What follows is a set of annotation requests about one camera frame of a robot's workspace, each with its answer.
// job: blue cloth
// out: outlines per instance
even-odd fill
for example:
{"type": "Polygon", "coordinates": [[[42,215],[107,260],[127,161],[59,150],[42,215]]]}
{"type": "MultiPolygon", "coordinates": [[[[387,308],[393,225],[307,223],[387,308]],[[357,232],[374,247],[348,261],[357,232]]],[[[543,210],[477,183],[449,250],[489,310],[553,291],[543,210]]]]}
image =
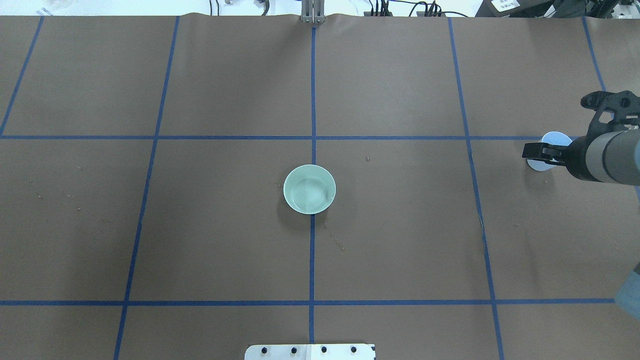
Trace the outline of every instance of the blue cloth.
{"type": "Polygon", "coordinates": [[[616,295],[616,304],[640,320],[640,274],[631,272],[616,295]]]}

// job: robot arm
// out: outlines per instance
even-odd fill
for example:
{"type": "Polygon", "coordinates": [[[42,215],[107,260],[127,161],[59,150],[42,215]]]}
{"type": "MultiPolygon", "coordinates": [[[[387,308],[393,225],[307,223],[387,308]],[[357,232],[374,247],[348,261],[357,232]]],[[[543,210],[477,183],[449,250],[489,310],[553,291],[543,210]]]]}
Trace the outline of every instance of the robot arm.
{"type": "Polygon", "coordinates": [[[586,136],[569,146],[527,143],[522,157],[564,166],[580,180],[640,185],[640,98],[630,91],[598,91],[580,104],[596,111],[586,136]],[[600,122],[605,112],[614,114],[608,123],[600,122]]]}

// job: light green bowl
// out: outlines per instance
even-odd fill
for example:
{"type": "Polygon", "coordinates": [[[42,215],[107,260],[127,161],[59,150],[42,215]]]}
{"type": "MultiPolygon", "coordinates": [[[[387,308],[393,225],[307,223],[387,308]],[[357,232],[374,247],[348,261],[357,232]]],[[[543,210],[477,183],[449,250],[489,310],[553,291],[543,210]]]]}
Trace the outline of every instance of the light green bowl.
{"type": "Polygon", "coordinates": [[[303,214],[317,214],[331,205],[335,197],[333,176],[323,167],[302,165],[289,173],[283,186],[289,206],[303,214]]]}

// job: white bracket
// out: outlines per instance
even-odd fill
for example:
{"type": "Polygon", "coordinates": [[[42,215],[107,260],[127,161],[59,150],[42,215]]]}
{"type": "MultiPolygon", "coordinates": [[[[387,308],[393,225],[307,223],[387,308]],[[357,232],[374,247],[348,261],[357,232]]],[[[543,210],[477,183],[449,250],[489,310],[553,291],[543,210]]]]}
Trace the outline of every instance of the white bracket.
{"type": "Polygon", "coordinates": [[[372,344],[252,345],[244,360],[376,360],[372,344]]]}
{"type": "Polygon", "coordinates": [[[302,22],[322,24],[324,22],[324,0],[302,0],[302,22]]]}

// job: light blue cup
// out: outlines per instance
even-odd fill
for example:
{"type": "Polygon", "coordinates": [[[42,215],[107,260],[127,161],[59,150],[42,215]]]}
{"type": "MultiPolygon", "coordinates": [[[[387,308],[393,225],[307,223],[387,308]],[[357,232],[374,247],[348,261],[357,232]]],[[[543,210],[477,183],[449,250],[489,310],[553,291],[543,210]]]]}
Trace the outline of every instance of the light blue cup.
{"type": "Polygon", "coordinates": [[[326,210],[335,198],[335,181],[323,167],[302,165],[289,173],[283,185],[284,199],[303,214],[326,210]]]}

